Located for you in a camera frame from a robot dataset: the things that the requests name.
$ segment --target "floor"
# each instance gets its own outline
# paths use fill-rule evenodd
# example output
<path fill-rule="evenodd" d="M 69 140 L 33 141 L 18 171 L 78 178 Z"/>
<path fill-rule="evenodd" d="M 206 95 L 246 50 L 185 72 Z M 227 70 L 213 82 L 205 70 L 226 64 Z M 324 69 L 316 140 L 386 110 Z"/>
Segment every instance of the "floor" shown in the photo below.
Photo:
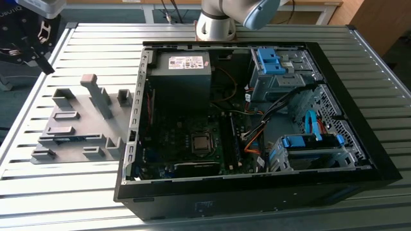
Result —
<path fill-rule="evenodd" d="M 183 22 L 193 23 L 199 18 L 201 11 L 183 10 Z M 65 30 L 67 22 L 83 23 L 145 23 L 142 10 L 65 10 L 62 12 L 63 20 L 61 33 Z M 177 22 L 178 14 L 171 13 L 173 20 Z M 154 20 L 157 23 L 169 23 L 165 13 L 155 11 Z M 392 50 L 384 57 L 385 61 L 394 67 L 394 72 L 402 79 L 409 88 L 411 88 L 411 43 L 400 40 Z M 0 74 L 3 74 L 14 84 L 13 91 L 0 91 L 0 141 L 7 135 L 7 128 L 13 126 L 26 98 L 31 92 L 41 70 L 37 67 L 26 65 L 14 65 L 0 62 Z"/>

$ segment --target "black cable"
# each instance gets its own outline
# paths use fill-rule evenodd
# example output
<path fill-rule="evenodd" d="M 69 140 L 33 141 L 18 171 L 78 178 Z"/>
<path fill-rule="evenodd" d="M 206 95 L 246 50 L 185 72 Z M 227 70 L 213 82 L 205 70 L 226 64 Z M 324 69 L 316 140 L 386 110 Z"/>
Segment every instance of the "black cable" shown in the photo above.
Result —
<path fill-rule="evenodd" d="M 280 111 L 282 108 L 285 108 L 292 100 L 292 98 L 300 94 L 302 91 L 306 90 L 313 90 L 318 87 L 317 83 L 313 84 L 308 84 L 304 87 L 298 87 L 296 89 L 293 89 L 293 91 L 290 91 L 286 95 L 284 95 L 270 106 L 269 110 L 266 111 L 265 115 L 262 116 L 261 119 L 261 123 L 258 124 L 258 126 L 256 128 L 253 128 L 245 135 L 244 137 L 248 138 L 250 137 L 256 132 L 258 132 L 265 125 L 269 123 L 272 115 Z"/>
<path fill-rule="evenodd" d="M 170 13 L 169 10 L 167 10 L 167 8 L 166 8 L 165 0 L 162 0 L 162 3 L 163 3 L 163 7 L 165 7 L 166 12 Z"/>
<path fill-rule="evenodd" d="M 290 23 L 292 21 L 292 18 L 294 16 L 294 12 L 296 12 L 296 0 L 293 0 L 293 10 L 292 10 L 292 14 L 290 14 L 290 18 L 288 20 L 285 20 L 284 22 L 278 23 L 278 24 L 284 24 L 288 22 L 288 24 Z"/>
<path fill-rule="evenodd" d="M 190 10 L 186 10 L 186 13 L 185 13 L 185 15 L 183 15 L 183 19 L 186 18 L 186 14 L 187 14 L 189 11 L 190 11 Z"/>
<path fill-rule="evenodd" d="M 183 18 L 182 18 L 182 15 L 181 15 L 181 11 L 179 11 L 178 5 L 175 4 L 175 1 L 174 1 L 174 0 L 171 0 L 171 3 L 173 3 L 173 5 L 174 5 L 175 10 L 178 11 L 179 20 L 181 20 L 181 23 L 183 24 Z"/>

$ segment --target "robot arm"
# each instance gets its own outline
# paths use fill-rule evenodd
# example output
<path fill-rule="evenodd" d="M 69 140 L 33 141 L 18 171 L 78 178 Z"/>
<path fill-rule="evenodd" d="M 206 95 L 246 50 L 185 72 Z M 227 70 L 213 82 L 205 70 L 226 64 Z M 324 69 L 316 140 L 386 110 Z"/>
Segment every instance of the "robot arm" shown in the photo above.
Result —
<path fill-rule="evenodd" d="M 262 29 L 273 19 L 281 0 L 203 0 L 197 37 L 226 41 L 235 37 L 237 20 L 252 30 Z"/>

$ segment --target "blue drive bracket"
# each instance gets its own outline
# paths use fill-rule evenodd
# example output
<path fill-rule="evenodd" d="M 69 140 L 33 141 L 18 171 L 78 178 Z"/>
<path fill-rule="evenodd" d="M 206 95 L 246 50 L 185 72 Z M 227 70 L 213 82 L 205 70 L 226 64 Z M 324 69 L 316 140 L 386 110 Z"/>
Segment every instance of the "blue drive bracket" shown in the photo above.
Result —
<path fill-rule="evenodd" d="M 264 66 L 264 73 L 269 75 L 281 75 L 286 73 L 286 69 L 281 64 L 281 57 L 273 48 L 260 48 L 258 58 Z"/>
<path fill-rule="evenodd" d="M 306 147 L 306 142 L 302 136 L 288 136 L 284 138 L 285 148 Z"/>
<path fill-rule="evenodd" d="M 324 137 L 322 137 L 321 130 L 320 130 L 320 123 L 317 122 L 317 114 L 313 110 L 309 110 L 306 113 L 306 124 L 305 124 L 306 133 L 310 133 L 310 120 L 312 120 L 312 126 L 313 126 L 313 133 L 317 137 L 317 140 L 322 141 Z"/>

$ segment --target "metal table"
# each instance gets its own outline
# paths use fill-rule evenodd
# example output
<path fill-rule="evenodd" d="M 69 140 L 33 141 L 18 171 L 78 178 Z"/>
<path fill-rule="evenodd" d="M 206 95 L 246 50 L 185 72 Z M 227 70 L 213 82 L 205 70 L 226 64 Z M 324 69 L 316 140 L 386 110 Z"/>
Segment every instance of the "metal table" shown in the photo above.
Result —
<path fill-rule="evenodd" d="M 142 222 L 115 203 L 118 162 L 33 165 L 31 153 L 53 112 L 57 88 L 82 93 L 95 73 L 109 93 L 135 90 L 145 40 L 194 40 L 194 26 L 79 24 L 67 28 L 0 149 L 0 227 L 7 230 L 393 230 L 411 229 L 411 93 L 356 30 L 277 25 L 241 40 L 320 42 L 404 180 L 334 206 L 194 219 Z"/>

